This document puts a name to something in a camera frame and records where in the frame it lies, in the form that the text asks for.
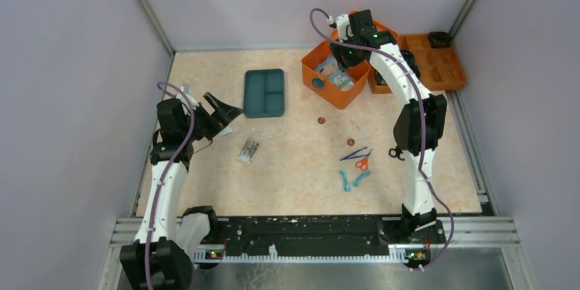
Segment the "blue white packet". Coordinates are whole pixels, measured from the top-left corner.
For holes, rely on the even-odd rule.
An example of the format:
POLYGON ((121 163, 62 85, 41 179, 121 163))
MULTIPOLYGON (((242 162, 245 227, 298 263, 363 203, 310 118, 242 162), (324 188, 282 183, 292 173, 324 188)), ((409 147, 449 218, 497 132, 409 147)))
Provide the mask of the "blue white packet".
POLYGON ((340 70, 335 58, 330 55, 315 67, 315 72, 341 91, 348 91, 354 87, 352 78, 345 70, 340 70))

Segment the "clear bag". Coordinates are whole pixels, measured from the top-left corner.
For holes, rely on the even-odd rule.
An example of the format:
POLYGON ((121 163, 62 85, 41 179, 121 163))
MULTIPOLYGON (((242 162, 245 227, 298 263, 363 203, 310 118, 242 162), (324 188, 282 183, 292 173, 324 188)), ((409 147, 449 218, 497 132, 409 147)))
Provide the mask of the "clear bag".
POLYGON ((223 137, 223 136, 226 136, 226 135, 229 135, 229 134, 233 133, 234 131, 235 131, 235 130, 234 130, 234 128, 232 128, 231 126, 227 126, 227 127, 225 127, 223 130, 221 130, 221 131, 218 133, 218 135, 219 135, 220 137, 223 137))

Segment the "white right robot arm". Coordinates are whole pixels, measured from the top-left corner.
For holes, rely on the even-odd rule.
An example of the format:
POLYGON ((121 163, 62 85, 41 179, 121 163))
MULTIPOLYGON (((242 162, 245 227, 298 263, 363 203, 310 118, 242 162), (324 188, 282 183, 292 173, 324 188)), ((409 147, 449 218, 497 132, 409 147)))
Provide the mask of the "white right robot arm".
POLYGON ((367 62, 386 82, 401 111, 393 128, 396 146, 404 155, 408 172, 399 233, 410 236, 435 225, 432 165, 443 136, 447 99, 434 94, 405 60, 397 39, 389 30, 379 30, 370 10, 338 17, 328 16, 336 30, 330 51, 339 66, 349 68, 367 62))

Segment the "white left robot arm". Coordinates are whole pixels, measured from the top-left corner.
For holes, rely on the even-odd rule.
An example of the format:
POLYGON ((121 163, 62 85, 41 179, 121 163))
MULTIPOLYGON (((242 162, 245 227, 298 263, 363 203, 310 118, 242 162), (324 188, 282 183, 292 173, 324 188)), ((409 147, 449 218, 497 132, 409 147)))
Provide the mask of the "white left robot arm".
POLYGON ((210 92, 201 103, 177 87, 160 81, 162 92, 173 94, 157 103, 158 129, 150 152, 151 185, 146 211, 132 243, 120 249, 120 263, 132 289, 188 289, 194 256, 205 239, 220 234, 214 208, 198 206, 178 215, 179 200, 195 150, 193 143, 213 140, 243 110, 223 103, 210 92))

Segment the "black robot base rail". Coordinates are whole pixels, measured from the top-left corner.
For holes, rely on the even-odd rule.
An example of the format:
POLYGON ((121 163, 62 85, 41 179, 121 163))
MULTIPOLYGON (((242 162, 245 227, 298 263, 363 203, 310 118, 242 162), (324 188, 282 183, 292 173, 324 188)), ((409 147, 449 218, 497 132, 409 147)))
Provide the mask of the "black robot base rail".
POLYGON ((401 264, 423 271, 439 259, 452 234, 441 220, 412 230, 399 215, 213 216, 194 252, 201 269, 220 263, 401 264))

